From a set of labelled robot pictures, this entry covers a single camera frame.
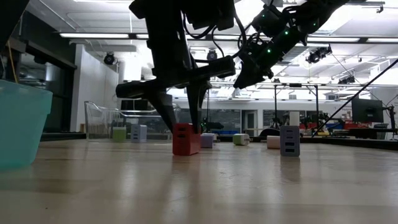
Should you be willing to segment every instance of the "monitor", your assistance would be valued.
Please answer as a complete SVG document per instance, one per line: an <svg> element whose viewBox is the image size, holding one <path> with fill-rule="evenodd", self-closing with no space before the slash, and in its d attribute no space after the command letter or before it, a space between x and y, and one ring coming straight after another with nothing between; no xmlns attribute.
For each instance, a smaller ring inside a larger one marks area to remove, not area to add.
<svg viewBox="0 0 398 224"><path fill-rule="evenodd" d="M353 99L351 105L354 122L384 122L382 101Z"/></svg>

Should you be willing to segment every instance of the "ceiling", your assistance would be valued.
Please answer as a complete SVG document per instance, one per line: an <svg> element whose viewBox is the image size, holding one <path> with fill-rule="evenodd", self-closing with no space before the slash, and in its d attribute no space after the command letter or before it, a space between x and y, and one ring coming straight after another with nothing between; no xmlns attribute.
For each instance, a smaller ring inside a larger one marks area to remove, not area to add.
<svg viewBox="0 0 398 224"><path fill-rule="evenodd" d="M104 2L84 2L85 0L30 0L27 10L60 32L133 32L146 33L144 20L139 20L130 13L128 3L110 3L121 0L104 0ZM398 36L398 1L384 0L384 11L377 13L379 6L343 6L338 9L330 20L317 32L318 35L347 36ZM261 0L236 1L236 10L243 24L262 9ZM193 34L203 30L188 29ZM237 26L224 30L222 34L239 34ZM236 42L218 41L226 54L235 53ZM205 59L208 49L216 46L210 41L188 41L193 47L195 58ZM152 57L144 40L91 40L88 50L103 54L105 47L118 46L134 50L140 55L143 75L150 75ZM370 76L369 69L385 62L387 58L398 55L398 45L373 44L331 44L333 54L315 65L309 65L305 57L316 47L296 47L289 53L287 67L276 67L276 76L287 82L332 82L336 83L346 69L354 72L358 80L366 82Z"/></svg>

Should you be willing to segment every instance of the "table surface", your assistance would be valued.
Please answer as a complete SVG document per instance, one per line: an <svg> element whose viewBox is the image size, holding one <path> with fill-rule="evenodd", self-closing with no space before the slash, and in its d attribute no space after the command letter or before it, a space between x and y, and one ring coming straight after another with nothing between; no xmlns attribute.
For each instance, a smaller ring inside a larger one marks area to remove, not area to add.
<svg viewBox="0 0 398 224"><path fill-rule="evenodd" d="M31 166L0 173L1 223L397 222L396 152L301 147L43 142Z"/></svg>

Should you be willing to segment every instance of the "plastic bin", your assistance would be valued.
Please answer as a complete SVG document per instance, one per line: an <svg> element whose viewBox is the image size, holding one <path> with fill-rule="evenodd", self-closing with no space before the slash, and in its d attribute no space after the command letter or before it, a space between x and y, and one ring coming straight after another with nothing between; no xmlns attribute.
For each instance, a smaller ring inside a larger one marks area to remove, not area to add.
<svg viewBox="0 0 398 224"><path fill-rule="evenodd" d="M35 160L51 103L49 91L0 80L0 170Z"/></svg>
<svg viewBox="0 0 398 224"><path fill-rule="evenodd" d="M174 113L177 115L179 111L179 107L174 105ZM133 124L147 126L149 142L172 140L172 133L156 110L110 109L86 101L85 112L88 141L131 142L131 126Z"/></svg>

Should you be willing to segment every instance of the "orange object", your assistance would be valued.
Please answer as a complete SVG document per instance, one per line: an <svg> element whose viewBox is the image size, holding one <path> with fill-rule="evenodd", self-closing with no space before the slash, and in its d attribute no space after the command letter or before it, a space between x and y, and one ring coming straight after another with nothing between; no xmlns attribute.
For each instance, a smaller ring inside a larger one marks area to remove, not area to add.
<svg viewBox="0 0 398 224"><path fill-rule="evenodd" d="M173 128L173 154L191 156L200 151L200 134L195 134L193 125L178 123Z"/></svg>

